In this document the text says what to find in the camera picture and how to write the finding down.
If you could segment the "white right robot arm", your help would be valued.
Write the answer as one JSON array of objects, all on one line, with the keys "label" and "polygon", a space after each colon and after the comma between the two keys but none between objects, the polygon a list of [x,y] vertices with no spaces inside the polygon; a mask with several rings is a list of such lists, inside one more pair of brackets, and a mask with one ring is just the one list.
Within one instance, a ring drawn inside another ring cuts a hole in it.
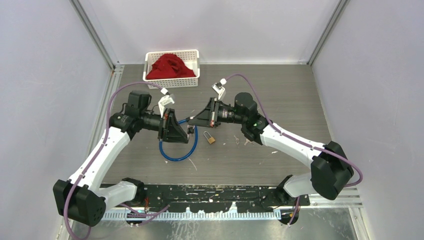
[{"label": "white right robot arm", "polygon": [[258,112],[258,104],[247,92],[238,93],[234,105],[210,98],[197,115],[187,118],[192,126],[216,128],[222,123],[240,124],[241,132],[251,142],[283,152],[310,170],[302,175],[288,175],[276,188],[275,196],[283,205],[291,205],[299,196],[319,194],[335,200],[354,175],[353,168],[342,161],[346,157],[342,147],[309,141],[267,121]]}]

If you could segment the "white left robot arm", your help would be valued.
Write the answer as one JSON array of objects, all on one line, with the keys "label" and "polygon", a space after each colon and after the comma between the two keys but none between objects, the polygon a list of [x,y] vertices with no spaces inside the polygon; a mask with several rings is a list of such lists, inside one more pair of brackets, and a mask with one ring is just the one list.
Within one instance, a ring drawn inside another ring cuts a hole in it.
[{"label": "white left robot arm", "polygon": [[141,130],[156,131],[161,142],[189,142],[188,134],[171,108],[174,95],[164,93],[158,101],[158,114],[148,109],[151,100],[152,96],[146,91],[131,91],[122,110],[109,117],[103,136],[81,167],[67,180],[59,179],[54,184],[59,215],[94,227],[113,207],[127,202],[138,207],[145,202],[147,191],[140,180],[126,177],[107,188],[101,188],[101,184],[119,153]]}]

